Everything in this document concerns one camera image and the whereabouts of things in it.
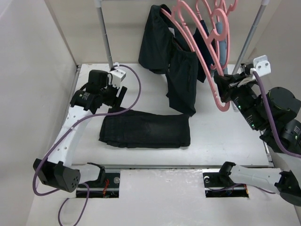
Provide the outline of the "pink hanger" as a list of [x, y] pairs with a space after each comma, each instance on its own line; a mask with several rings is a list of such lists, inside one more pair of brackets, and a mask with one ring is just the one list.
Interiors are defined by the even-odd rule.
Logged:
[[[207, 24], [201, 15], [199, 3], [207, 10], [210, 23]], [[226, 112], [230, 108], [228, 101], [222, 99], [214, 83], [213, 73], [225, 75], [230, 56], [230, 25], [228, 14], [236, 8], [237, 1], [226, 6], [224, 0], [215, 0], [214, 6], [209, 6], [207, 0], [196, 0], [194, 8], [184, 0], [178, 0], [172, 8], [170, 20], [175, 24], [180, 34], [188, 44], [189, 49], [196, 54], [202, 80], [206, 79], [217, 108]]]
[[232, 12], [232, 11], [234, 11], [236, 9], [238, 1], [235, 0], [234, 3], [230, 4], [229, 7], [227, 8], [226, 7], [226, 2], [224, 0], [220, 0], [219, 2], [217, 0], [215, 0], [214, 1], [214, 8], [213, 9], [210, 8], [209, 3], [206, 0], [202, 0], [202, 2], [203, 2], [203, 4], [205, 5], [205, 7], [207, 9], [207, 12], [208, 12], [208, 15], [210, 17], [210, 21], [211, 21], [213, 30], [214, 29], [216, 30], [215, 24], [217, 22], [221, 22], [222, 25], [223, 25], [221, 17], [220, 16], [216, 16], [214, 14], [214, 10], [216, 10], [216, 9], [219, 8], [226, 15], [226, 22], [225, 22], [226, 25], [223, 25], [223, 31], [222, 31], [222, 33], [220, 33], [220, 34], [218, 33], [219, 35], [222, 36], [222, 39], [221, 40], [214, 40], [214, 41], [215, 41], [215, 46], [216, 46], [216, 54], [217, 54], [218, 58], [220, 59], [219, 41], [226, 40], [226, 42], [227, 42], [226, 66], [227, 66], [227, 63], [229, 61], [229, 56], [230, 56], [230, 29], [229, 29], [228, 15], [230, 14], [230, 12]]
[[191, 52], [195, 52], [194, 45], [191, 42], [189, 36], [184, 31], [183, 27], [179, 24], [179, 22], [176, 20], [175, 16], [179, 9], [179, 0], [177, 1], [177, 4], [172, 7], [171, 12], [169, 13], [166, 11], [163, 7], [161, 7], [160, 11], [175, 25], [175, 27], [179, 30], [183, 38], [185, 39], [186, 43], [188, 44]]

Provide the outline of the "black trousers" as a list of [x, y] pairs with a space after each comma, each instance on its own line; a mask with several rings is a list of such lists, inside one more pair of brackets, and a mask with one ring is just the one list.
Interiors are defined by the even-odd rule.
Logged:
[[189, 116], [135, 110], [105, 116], [99, 141], [118, 148], [180, 148], [190, 145]]
[[162, 10], [171, 12], [165, 4], [150, 8], [138, 62], [151, 72], [166, 76], [166, 96], [171, 108], [193, 116], [196, 113], [198, 57]]

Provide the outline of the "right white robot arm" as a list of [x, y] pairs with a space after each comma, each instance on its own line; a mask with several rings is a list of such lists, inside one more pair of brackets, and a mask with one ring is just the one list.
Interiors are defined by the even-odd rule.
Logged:
[[257, 72], [214, 76], [221, 101], [233, 101], [251, 129], [263, 131], [265, 142], [289, 167], [276, 174], [263, 173], [226, 161], [217, 174], [220, 184], [255, 186], [301, 205], [301, 123], [296, 116], [301, 102], [294, 94], [274, 87], [268, 92]]

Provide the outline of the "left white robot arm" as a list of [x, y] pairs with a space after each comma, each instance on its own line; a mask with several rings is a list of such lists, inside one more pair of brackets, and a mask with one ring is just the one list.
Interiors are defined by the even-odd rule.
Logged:
[[71, 193], [80, 184], [85, 170], [93, 170], [89, 175], [93, 186], [104, 184], [103, 167], [89, 163], [83, 168], [73, 169], [72, 159], [84, 129], [96, 111], [102, 105], [120, 106], [127, 91], [126, 87], [121, 86], [125, 77], [126, 72], [121, 69], [89, 72], [87, 83], [71, 98], [67, 117], [51, 153], [46, 155], [45, 160], [36, 159], [33, 163], [35, 177], [42, 184]]

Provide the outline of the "navy trousers on hanger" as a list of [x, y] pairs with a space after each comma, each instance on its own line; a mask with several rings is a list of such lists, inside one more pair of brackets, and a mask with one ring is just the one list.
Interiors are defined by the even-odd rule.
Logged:
[[[197, 46], [200, 50], [200, 53], [203, 56], [203, 59], [205, 60], [206, 65], [208, 66], [207, 63], [208, 63], [209, 57], [211, 55], [210, 55], [210, 52], [209, 52], [209, 50], [208, 50], [208, 48], [205, 44], [204, 39], [202, 38], [202, 36], [200, 34], [200, 31], [199, 31], [198, 28], [196, 28], [195, 33], [193, 34], [193, 38], [194, 38], [194, 40], [195, 40], [195, 42], [196, 42], [196, 44], [197, 44]], [[205, 79], [206, 79], [206, 74], [205, 74], [204, 69], [201, 65], [201, 62], [199, 61], [198, 62], [198, 80], [200, 82], [204, 83]]]

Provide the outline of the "light blue jeans on hanger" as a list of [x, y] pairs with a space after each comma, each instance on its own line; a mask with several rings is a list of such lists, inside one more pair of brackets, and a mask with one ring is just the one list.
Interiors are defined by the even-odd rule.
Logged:
[[[215, 24], [215, 26], [216, 26], [217, 32], [219, 34], [222, 33], [222, 31], [223, 31], [223, 25], [222, 25], [222, 23], [221, 22], [217, 22]], [[228, 73], [228, 68], [226, 66], [226, 50], [227, 50], [227, 42], [226, 42], [226, 40], [219, 41], [219, 51], [220, 51], [220, 61], [219, 62], [221, 64], [221, 66], [225, 66], [225, 68], [223, 69], [223, 72], [225, 74]], [[209, 60], [208, 60], [208, 63], [207, 63], [208, 64], [207, 67], [208, 67], [208, 70], [210, 71], [211, 77], [214, 77], [214, 74], [216, 72], [216, 70], [210, 69], [210, 65], [213, 64], [213, 63], [214, 63], [213, 59], [210, 56]]]

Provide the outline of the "black trousers on hanger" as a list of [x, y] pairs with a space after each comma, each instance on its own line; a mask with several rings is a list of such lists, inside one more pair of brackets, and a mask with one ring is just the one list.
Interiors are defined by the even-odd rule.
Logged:
[[196, 113], [198, 57], [162, 10], [171, 12], [165, 4], [150, 8], [138, 62], [151, 72], [166, 76], [166, 96], [171, 108], [193, 116]]

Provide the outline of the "right rack pole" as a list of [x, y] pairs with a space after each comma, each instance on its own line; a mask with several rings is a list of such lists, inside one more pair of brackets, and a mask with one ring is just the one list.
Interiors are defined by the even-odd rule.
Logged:
[[246, 40], [244, 42], [244, 45], [243, 45], [242, 50], [241, 50], [241, 52], [239, 54], [239, 57], [238, 57], [238, 59], [236, 61], [235, 67], [234, 67], [234, 69], [232, 71], [232, 74], [236, 74], [238, 72], [238, 69], [241, 66], [241, 63], [242, 63], [243, 58], [244, 58], [244, 56], [246, 54], [246, 51], [249, 48], [250, 42], [251, 42], [251, 40], [253, 38], [253, 35], [254, 35], [254, 33], [255, 33], [256, 29], [257, 29], [259, 21], [260, 21], [263, 13], [265, 11], [266, 6], [269, 4], [269, 2], [270, 2], [270, 0], [262, 0], [261, 1], [261, 5], [260, 5], [260, 7], [258, 9], [258, 12], [256, 14], [256, 17], [255, 17], [253, 23], [252, 23], [252, 26], [251, 26], [250, 31], [249, 31], [249, 33], [247, 35], [247, 38], [246, 38]]

